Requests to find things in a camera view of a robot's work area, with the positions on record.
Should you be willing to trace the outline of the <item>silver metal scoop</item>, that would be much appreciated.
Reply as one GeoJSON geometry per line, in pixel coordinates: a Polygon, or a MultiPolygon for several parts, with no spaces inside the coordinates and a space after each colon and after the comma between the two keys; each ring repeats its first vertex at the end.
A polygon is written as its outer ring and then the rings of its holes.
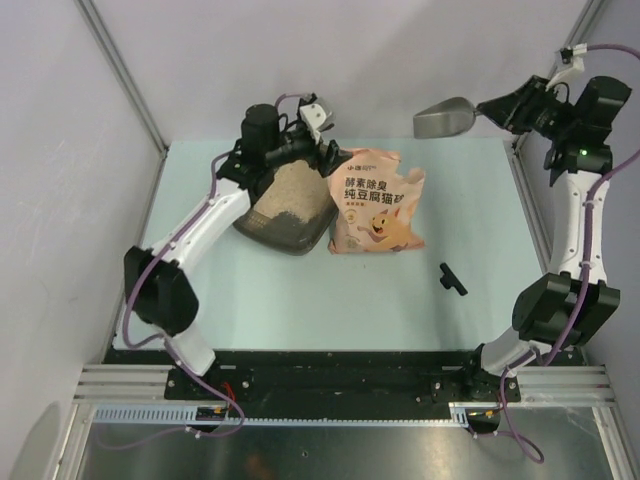
{"type": "Polygon", "coordinates": [[[475,105],[464,97],[441,101],[413,116],[413,138],[449,138],[471,130],[478,116],[475,105]]]}

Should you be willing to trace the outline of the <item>pink cat litter bag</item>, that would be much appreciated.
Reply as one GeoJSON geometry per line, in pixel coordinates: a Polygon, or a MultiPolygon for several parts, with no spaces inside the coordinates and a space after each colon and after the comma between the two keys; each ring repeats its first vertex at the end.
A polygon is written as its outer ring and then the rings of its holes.
{"type": "Polygon", "coordinates": [[[333,254],[388,253],[421,249],[411,222],[422,197],[426,172],[398,173],[394,151],[355,148],[351,159],[328,178],[338,214],[328,248],[333,254]]]}

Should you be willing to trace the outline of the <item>black bag sealing clip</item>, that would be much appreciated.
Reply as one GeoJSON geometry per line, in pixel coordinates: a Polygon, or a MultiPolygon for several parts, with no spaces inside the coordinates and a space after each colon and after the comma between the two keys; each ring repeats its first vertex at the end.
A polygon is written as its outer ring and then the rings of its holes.
{"type": "Polygon", "coordinates": [[[445,290],[454,289],[462,297],[468,294],[468,290],[466,289],[466,287],[463,285],[460,279],[455,275],[455,273],[451,270],[451,268],[447,263],[442,262],[439,265],[439,269],[441,272],[439,281],[445,290]]]}

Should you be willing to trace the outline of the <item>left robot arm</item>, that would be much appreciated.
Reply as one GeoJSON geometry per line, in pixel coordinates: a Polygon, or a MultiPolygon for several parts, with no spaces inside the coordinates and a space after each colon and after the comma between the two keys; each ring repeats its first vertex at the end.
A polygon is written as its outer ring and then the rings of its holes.
{"type": "Polygon", "coordinates": [[[280,104],[255,104],[241,122],[230,151],[211,162],[211,186],[193,211],[164,239],[148,248],[131,247],[124,256],[125,312],[137,316],[164,340],[183,368],[186,387],[197,398],[214,397],[220,374],[210,367],[215,353],[198,324],[199,300],[189,280],[202,256],[269,189],[276,172],[303,160],[326,178],[351,158],[322,134],[333,112],[314,93],[298,95],[294,121],[281,126],[280,104]]]}

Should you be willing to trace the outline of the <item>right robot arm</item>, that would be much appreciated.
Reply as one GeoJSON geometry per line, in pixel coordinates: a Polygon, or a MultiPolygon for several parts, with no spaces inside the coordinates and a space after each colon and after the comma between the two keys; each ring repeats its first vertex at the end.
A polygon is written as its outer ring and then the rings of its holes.
{"type": "Polygon", "coordinates": [[[602,217],[611,177],[619,171],[606,140],[631,96],[620,80],[596,76],[575,103],[558,99],[551,80],[532,76],[516,91],[477,105],[479,114],[511,133],[550,140],[544,168],[555,220],[547,272],[521,292],[512,324],[476,352],[477,367],[461,376],[463,393],[484,401],[501,374],[540,358],[550,364],[568,347],[585,345],[620,304],[602,254],[602,217]]]}

